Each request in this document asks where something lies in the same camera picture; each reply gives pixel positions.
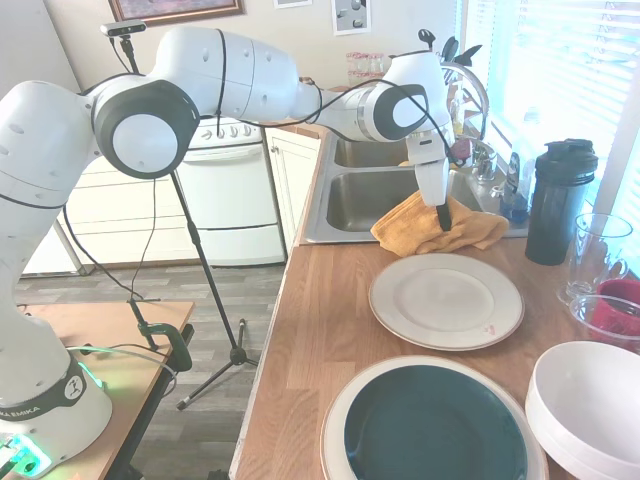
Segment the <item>picture frame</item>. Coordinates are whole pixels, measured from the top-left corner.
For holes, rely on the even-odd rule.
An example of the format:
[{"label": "picture frame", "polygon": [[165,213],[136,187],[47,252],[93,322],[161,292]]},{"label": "picture frame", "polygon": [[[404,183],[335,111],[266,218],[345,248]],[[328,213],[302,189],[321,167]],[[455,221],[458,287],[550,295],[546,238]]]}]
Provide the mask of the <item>picture frame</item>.
[{"label": "picture frame", "polygon": [[148,26],[243,15],[243,0],[108,0],[116,21],[143,20]]},{"label": "picture frame", "polygon": [[273,0],[273,6],[276,8],[304,7],[312,3],[313,0]]},{"label": "picture frame", "polygon": [[331,0],[331,15],[335,36],[371,32],[371,0]]}]

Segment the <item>wooden countertop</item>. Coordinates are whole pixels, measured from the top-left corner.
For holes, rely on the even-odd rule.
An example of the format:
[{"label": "wooden countertop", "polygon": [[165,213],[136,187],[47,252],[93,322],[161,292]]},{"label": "wooden countertop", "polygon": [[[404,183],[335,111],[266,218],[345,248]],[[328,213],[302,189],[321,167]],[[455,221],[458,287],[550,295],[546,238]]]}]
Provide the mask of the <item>wooden countertop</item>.
[{"label": "wooden countertop", "polygon": [[[193,305],[191,302],[138,304],[149,323],[168,323],[180,331],[187,324]],[[87,343],[95,347],[120,343],[146,345],[138,332],[131,307],[124,302],[32,305],[27,311],[49,322],[67,346]],[[159,343],[159,346],[160,353],[170,353],[168,341]],[[145,353],[136,349],[132,351]],[[155,363],[125,355],[91,354],[81,359],[99,379],[106,382],[107,392],[113,402],[111,420],[95,442],[43,477],[46,480],[103,479],[161,371],[161,367]]]},{"label": "wooden countertop", "polygon": [[[320,433],[327,409],[358,372],[388,358],[418,354],[460,362],[524,405],[538,357],[558,343],[581,338],[556,298],[566,278],[564,267],[536,265],[524,256],[524,248],[525,239],[504,239],[486,252],[473,247],[456,252],[508,275],[524,298],[525,315],[518,330],[496,345],[448,353],[412,345],[374,317],[369,286],[396,255],[375,244],[295,247],[232,479],[323,480]],[[551,480],[573,479],[550,459],[549,467]]]}]

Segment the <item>green light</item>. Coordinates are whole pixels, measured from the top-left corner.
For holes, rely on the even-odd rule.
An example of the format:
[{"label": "green light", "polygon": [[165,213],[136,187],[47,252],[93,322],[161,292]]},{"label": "green light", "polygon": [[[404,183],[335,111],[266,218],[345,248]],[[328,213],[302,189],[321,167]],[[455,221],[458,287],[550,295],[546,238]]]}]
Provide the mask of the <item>green light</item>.
[{"label": "green light", "polygon": [[98,388],[100,390],[102,390],[102,388],[104,387],[104,383],[102,382],[102,380],[100,380],[98,377],[96,377],[91,370],[89,370],[89,367],[87,367],[84,363],[82,362],[78,362],[78,365],[80,365],[82,367],[82,369],[87,372],[87,375],[89,375],[94,382],[96,382],[96,385],[98,385]]},{"label": "green light", "polygon": [[10,445],[18,450],[11,459],[16,462],[14,472],[25,477],[37,477],[51,466],[51,459],[29,437],[16,435]]}]

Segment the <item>black plate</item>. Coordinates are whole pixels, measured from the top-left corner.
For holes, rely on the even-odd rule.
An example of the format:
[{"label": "black plate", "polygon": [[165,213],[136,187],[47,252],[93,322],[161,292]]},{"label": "black plate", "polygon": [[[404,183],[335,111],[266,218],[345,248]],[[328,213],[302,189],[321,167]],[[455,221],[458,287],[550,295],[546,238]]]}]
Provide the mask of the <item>black plate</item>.
[{"label": "black plate", "polygon": [[511,412],[480,382],[413,365],[373,379],[344,432],[359,480],[525,480],[527,452]]}]

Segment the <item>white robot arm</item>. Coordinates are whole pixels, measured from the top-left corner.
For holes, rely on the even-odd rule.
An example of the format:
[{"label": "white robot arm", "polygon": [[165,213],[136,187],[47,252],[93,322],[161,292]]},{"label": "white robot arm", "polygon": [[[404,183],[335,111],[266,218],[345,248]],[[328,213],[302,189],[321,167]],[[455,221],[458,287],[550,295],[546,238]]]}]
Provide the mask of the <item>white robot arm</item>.
[{"label": "white robot arm", "polygon": [[109,397],[45,320],[16,310],[13,293],[87,165],[104,155],[128,175],[158,178],[181,162],[202,115],[307,119],[353,141],[406,138],[425,202],[443,204],[444,140],[453,138],[439,60],[398,56],[384,79],[401,88],[323,91],[300,83],[284,52],[181,27],[164,36],[146,76],[113,78],[85,95],[25,82],[0,101],[0,433],[13,438],[0,446],[0,478],[3,464],[40,478],[90,445],[111,416]]},{"label": "white robot arm", "polygon": [[[448,162],[442,136],[452,142],[453,133],[434,53],[393,59],[384,80],[401,88],[379,83],[341,96],[298,78],[289,55],[261,42],[220,30],[175,28],[161,40],[150,74],[118,78],[92,93],[98,144],[117,168],[152,178],[173,170],[186,151],[197,122],[186,120],[186,103],[201,116],[257,122],[308,119],[351,141],[406,138],[425,203],[445,202]],[[174,98],[184,103],[182,109],[162,108]]]}]

